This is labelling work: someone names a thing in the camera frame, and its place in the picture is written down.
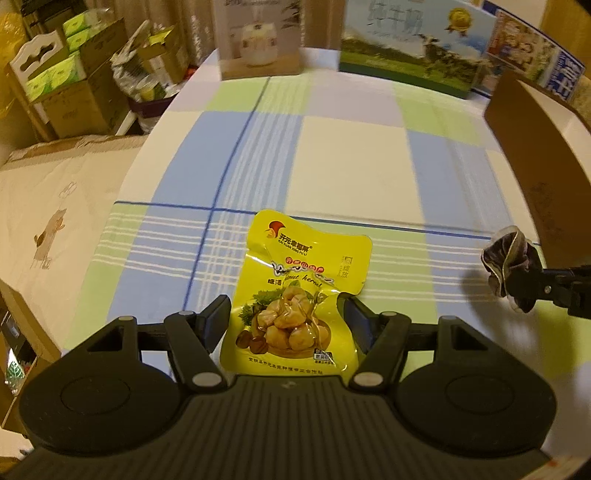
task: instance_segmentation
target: storage box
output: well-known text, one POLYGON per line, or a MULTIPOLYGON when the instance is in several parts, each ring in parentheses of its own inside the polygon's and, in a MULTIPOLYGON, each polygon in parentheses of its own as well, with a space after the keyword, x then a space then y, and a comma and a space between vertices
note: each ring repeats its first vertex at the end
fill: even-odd
POLYGON ((589 125, 558 96, 510 70, 484 117, 523 192, 547 267, 590 264, 589 125))
POLYGON ((60 138, 113 134, 129 111, 108 62, 86 80, 59 88, 38 101, 60 138))
POLYGON ((8 352, 11 344, 17 355, 31 355, 33 364, 28 370, 24 383, 15 397, 9 386, 0 382, 0 426, 5 430, 26 433, 18 411, 20 394, 25 386, 51 363, 61 357, 61 353, 39 322, 31 313, 26 301, 19 292, 0 280, 0 321, 9 312, 13 322, 4 323, 0 329, 0 369, 6 374, 8 352))
POLYGON ((138 49, 146 71, 152 73, 162 85, 182 82, 189 67, 189 57, 177 27, 172 27, 148 41, 150 45, 138 49))

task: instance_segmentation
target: plaid tablecloth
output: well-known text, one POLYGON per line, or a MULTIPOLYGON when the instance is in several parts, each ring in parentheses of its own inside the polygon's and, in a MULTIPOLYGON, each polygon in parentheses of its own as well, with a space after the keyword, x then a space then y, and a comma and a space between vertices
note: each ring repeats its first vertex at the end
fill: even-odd
POLYGON ((306 56, 299 76, 221 82, 214 53, 191 78, 124 181, 64 347, 122 314, 158 322, 232 297, 252 218, 280 210, 369 235, 360 297, 370 308, 423 323, 461 317, 555 389, 546 449, 591 453, 591 322, 547 304, 512 312, 479 261, 504 226, 537 240, 485 100, 339 73, 334 51, 306 56))

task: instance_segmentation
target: dark fabric scrunchie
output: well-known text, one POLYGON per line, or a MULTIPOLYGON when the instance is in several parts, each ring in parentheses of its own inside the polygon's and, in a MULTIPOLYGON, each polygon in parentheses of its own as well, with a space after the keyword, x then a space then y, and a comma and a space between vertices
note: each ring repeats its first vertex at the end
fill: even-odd
MULTIPOLYGON (((516 226, 503 228, 482 251, 480 260, 490 273, 488 284, 497 297, 507 296, 505 280, 515 270, 542 270, 538 251, 516 226)), ((517 306, 528 313, 534 308, 535 300, 514 298, 517 306)))

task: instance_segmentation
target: blue stripe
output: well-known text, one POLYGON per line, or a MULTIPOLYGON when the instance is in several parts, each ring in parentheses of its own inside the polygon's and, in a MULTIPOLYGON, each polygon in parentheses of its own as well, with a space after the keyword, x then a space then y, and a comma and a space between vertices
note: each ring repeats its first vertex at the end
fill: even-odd
MULTIPOLYGON (((258 212, 253 212, 251 210, 239 210, 234 208, 221 208, 221 207, 197 207, 193 205, 172 205, 172 204, 160 204, 160 203, 150 203, 150 202, 129 202, 127 200, 117 200, 115 203, 125 203, 127 205, 158 205, 158 206, 166 206, 170 208, 185 208, 185 209, 193 209, 193 210, 211 210, 211 212, 229 212, 229 213, 246 213, 248 215, 256 215, 258 212)), ((474 235, 472 233, 455 233, 455 232, 443 232, 438 230, 428 230, 423 228, 411 228, 405 226, 394 226, 394 225, 377 225, 375 223, 364 223, 364 222, 348 222, 346 220, 329 220, 329 219, 322 219, 322 218, 312 218, 312 217, 302 217, 302 216, 291 216, 296 220, 302 220, 305 222, 318 222, 318 223, 332 223, 335 225, 350 225, 350 226, 363 226, 368 228, 381 228, 383 230, 397 230, 400 232, 415 232, 415 233, 432 233, 433 235, 442 235, 442 236, 455 236, 458 238, 475 238, 480 240, 490 240, 490 236, 486 235, 474 235)), ((540 245, 537 242, 532 242, 534 245, 540 245)))
POLYGON ((207 237, 207 232, 209 231, 209 225, 211 224, 211 221, 212 221, 213 212, 215 211, 215 207, 217 205, 217 200, 219 199, 220 192, 222 191, 223 182, 226 178, 226 175, 228 174, 228 170, 230 168, 230 163, 232 163, 232 159, 234 158, 234 155, 236 155, 236 152, 238 150, 238 145, 242 141, 242 137, 244 137, 244 133, 246 133, 246 129, 248 128, 248 125, 251 122, 252 116, 254 115, 255 110, 258 107, 258 105, 261 101, 261 98, 262 98, 263 94, 265 93, 265 90, 267 89, 267 85, 269 85, 270 79, 271 79, 271 77, 267 77, 267 81, 263 85, 263 88, 261 90, 261 94, 259 95, 259 98, 256 100, 256 103, 255 103, 254 107, 252 108, 251 113, 248 115, 248 119, 246 120, 244 127, 242 127, 242 131, 240 132, 240 135, 238 135, 238 138, 236 139, 236 142, 234 143, 234 147, 232 148, 232 152, 230 153, 230 157, 228 158, 228 161, 226 162, 226 167, 224 168, 222 176, 220 178, 220 181, 217 184, 216 194, 213 197, 212 208, 209 211, 209 216, 207 217, 207 223, 205 224, 205 229, 204 229, 203 235, 201 237, 201 242, 199 243, 199 250, 197 251, 197 257, 195 258, 195 262, 193 263, 193 268, 191 269, 191 277, 189 278, 187 292, 185 293, 185 298, 183 301, 183 310, 187 309, 187 303, 189 302, 189 294, 191 292, 191 285, 193 284, 193 277, 195 276, 195 271, 197 270, 197 264, 199 263, 199 259, 201 258, 201 253, 203 251, 203 245, 205 244, 205 238, 207 237))

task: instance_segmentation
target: yellow snack package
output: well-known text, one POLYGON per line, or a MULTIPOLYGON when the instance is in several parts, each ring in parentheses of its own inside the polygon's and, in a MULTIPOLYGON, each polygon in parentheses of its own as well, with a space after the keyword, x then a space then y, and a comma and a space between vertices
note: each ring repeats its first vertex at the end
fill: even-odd
POLYGON ((347 381, 359 361, 336 299, 363 288, 369 237, 319 232, 262 210, 246 246, 222 366, 239 374, 341 375, 347 381))

